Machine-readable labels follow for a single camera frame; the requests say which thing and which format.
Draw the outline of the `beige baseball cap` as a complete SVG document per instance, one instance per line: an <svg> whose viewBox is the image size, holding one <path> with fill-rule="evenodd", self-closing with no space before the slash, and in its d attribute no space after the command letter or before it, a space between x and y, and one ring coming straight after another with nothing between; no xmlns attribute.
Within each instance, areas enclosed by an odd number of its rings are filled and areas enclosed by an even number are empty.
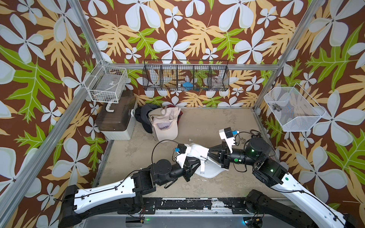
<svg viewBox="0 0 365 228"><path fill-rule="evenodd" d="M165 109L164 108L157 108L157 109L154 109L152 111L150 111L148 113L148 116L149 117L152 117L152 116L164 116L165 115Z"/></svg>

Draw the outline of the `white New York baseball cap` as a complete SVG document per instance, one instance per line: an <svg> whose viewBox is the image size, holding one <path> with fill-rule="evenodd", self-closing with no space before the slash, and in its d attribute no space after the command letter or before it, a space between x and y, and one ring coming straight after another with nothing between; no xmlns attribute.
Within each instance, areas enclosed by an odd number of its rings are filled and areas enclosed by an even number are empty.
<svg viewBox="0 0 365 228"><path fill-rule="evenodd" d="M209 158L208 148L196 143L191 143L189 146L191 147L191 150L188 153L188 157L198 158L200 160L200 166L194 172L196 175L211 179L224 171L228 171L228 169L222 168L220 164Z"/></svg>

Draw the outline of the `black baseball cap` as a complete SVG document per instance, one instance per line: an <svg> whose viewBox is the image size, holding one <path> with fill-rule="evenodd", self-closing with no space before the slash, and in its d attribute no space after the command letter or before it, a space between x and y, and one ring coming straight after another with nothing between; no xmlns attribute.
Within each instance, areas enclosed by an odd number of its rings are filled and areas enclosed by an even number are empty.
<svg viewBox="0 0 365 228"><path fill-rule="evenodd" d="M143 123L143 120L141 118L141 107L139 106L135 109L135 119L137 122Z"/></svg>

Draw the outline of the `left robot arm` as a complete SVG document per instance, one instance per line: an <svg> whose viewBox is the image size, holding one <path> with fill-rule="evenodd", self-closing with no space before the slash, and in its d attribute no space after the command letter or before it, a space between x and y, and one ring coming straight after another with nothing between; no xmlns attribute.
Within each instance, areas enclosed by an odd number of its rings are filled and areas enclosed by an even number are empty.
<svg viewBox="0 0 365 228"><path fill-rule="evenodd" d="M179 144L175 152L175 164L161 159L109 185L89 189L80 189L77 185L67 187L61 200L58 227L72 227L98 214L141 211L144 208L143 195L156 191L157 186L167 189L180 177L189 181L195 171L204 166L209 150L192 143Z"/></svg>

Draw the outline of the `red baseball cap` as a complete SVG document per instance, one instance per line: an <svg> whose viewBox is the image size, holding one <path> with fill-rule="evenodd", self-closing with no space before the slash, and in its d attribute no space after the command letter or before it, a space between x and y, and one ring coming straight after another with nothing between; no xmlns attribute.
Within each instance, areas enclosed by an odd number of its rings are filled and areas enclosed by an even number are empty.
<svg viewBox="0 0 365 228"><path fill-rule="evenodd" d="M168 107L168 108L174 108L175 106L174 106L174 105L172 105L172 104L169 104L167 107ZM179 113L179 115L178 115L177 123L179 123L179 121L180 121L180 119L181 119L182 115L183 115L183 112L182 112L182 111L180 111L180 113Z"/></svg>

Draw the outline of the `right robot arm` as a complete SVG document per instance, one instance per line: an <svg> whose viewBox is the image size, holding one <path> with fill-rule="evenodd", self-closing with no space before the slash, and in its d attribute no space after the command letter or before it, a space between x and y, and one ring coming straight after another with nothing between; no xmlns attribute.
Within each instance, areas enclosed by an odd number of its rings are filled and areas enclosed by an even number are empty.
<svg viewBox="0 0 365 228"><path fill-rule="evenodd" d="M348 214L329 207L305 189L279 162L270 157L272 147L260 136L253 136L243 146L235 149L231 128L219 131L222 144L209 149L209 157L228 169L230 164L252 167L253 175L270 189L283 194L297 206L290 208L263 193L252 190L245 198L245 207L251 213L272 215L295 228L353 228L355 223Z"/></svg>

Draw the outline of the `dark grey baseball cap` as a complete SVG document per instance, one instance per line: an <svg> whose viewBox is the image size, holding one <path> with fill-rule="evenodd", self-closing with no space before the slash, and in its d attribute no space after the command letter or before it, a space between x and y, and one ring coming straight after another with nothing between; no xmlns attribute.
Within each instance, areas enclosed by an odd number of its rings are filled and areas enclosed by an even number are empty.
<svg viewBox="0 0 365 228"><path fill-rule="evenodd" d="M158 109L159 106L155 105L155 104L146 104L143 107L141 107L141 124L144 128L144 130L151 134L152 133L152 125L149 121L149 113L155 109Z"/></svg>

